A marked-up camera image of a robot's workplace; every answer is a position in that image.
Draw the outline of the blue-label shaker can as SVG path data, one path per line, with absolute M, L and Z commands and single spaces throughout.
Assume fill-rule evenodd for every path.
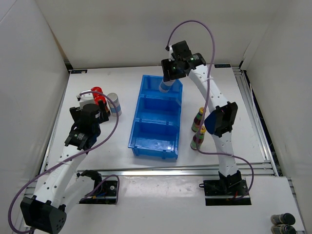
M 169 80 L 169 81 L 162 80 L 160 85 L 159 85 L 159 91 L 162 93 L 169 92 L 169 90 L 171 89 L 174 82 L 175 82 L 175 80 Z
M 112 101 L 108 101 L 110 111 L 112 116 L 116 117 L 117 115 L 122 114 L 120 102 L 116 93 L 109 93 L 107 97 Z

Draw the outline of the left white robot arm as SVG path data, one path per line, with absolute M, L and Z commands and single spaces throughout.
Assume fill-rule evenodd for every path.
M 84 171 L 73 185 L 68 184 L 100 135 L 102 112 L 94 103 L 70 108 L 74 124 L 65 140 L 60 163 L 47 172 L 48 177 L 35 194 L 31 198 L 23 198 L 20 203 L 26 225 L 58 234 L 74 205 L 86 195 L 101 192 L 101 175 L 93 170 Z

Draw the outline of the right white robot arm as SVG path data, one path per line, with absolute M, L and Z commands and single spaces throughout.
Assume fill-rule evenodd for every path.
M 204 110 L 209 112 L 203 123 L 212 135 L 219 160 L 219 190 L 232 194 L 242 180 L 234 159 L 232 129 L 238 106 L 229 102 L 210 76 L 211 65 L 207 65 L 200 53 L 193 54 L 186 41 L 166 46 L 169 57 L 161 61 L 163 81 L 159 90 L 166 93 L 173 83 L 188 77 L 197 86 L 205 99 Z

